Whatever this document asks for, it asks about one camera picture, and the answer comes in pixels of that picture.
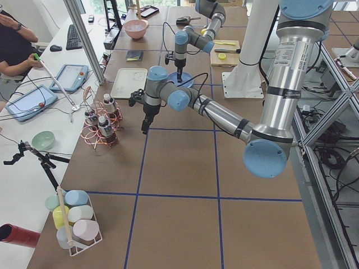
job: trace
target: black shirt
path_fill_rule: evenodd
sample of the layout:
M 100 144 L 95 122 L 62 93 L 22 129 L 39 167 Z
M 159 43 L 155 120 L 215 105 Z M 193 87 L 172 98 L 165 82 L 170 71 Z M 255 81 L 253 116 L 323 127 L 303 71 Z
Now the black shirt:
M 5 11 L 2 11 L 1 14 L 13 18 Z M 9 66 L 15 66 L 26 60 L 31 53 L 31 42 L 23 38 L 13 28 L 0 24 L 0 63 L 6 61 Z

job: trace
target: person's hand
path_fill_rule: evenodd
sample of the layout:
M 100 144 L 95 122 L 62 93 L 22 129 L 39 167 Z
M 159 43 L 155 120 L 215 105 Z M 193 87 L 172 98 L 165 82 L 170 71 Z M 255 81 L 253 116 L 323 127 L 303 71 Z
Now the person's hand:
M 13 28 L 14 30 L 16 30 L 19 25 L 19 23 L 13 18 L 10 18 L 9 16 L 3 14 L 0 14 L 0 24 L 6 27 Z
M 31 53 L 30 56 L 27 59 L 27 65 L 30 67 L 42 67 L 42 64 L 40 61 L 37 61 L 34 59 L 34 54 Z

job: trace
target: keyboard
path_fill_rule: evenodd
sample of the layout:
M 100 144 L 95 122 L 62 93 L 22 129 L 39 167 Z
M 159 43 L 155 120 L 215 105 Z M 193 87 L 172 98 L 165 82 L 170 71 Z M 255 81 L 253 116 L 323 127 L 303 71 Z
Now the keyboard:
M 66 50 L 81 49 L 82 43 L 73 24 L 68 27 Z

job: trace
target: window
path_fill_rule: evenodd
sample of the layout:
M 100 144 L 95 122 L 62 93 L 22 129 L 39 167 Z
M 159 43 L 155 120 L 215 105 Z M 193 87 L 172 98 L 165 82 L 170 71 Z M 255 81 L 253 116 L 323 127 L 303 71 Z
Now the window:
M 82 3 L 85 7 L 86 13 L 93 14 L 105 14 L 104 12 L 104 0 L 82 0 Z M 140 0 L 140 6 L 144 7 L 147 5 L 151 6 L 176 6 L 177 0 Z M 127 13 L 127 8 L 124 0 L 117 0 L 117 8 L 120 13 Z

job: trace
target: computer mouse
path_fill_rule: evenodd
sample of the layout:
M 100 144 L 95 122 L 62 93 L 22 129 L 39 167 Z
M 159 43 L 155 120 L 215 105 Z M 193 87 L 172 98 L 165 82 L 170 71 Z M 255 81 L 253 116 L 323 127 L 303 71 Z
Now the computer mouse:
M 50 51 L 51 51 L 51 52 L 60 52 L 60 51 L 62 51 L 62 47 L 61 47 L 61 46 L 58 46 L 58 45 L 52 45 L 52 46 L 50 47 Z

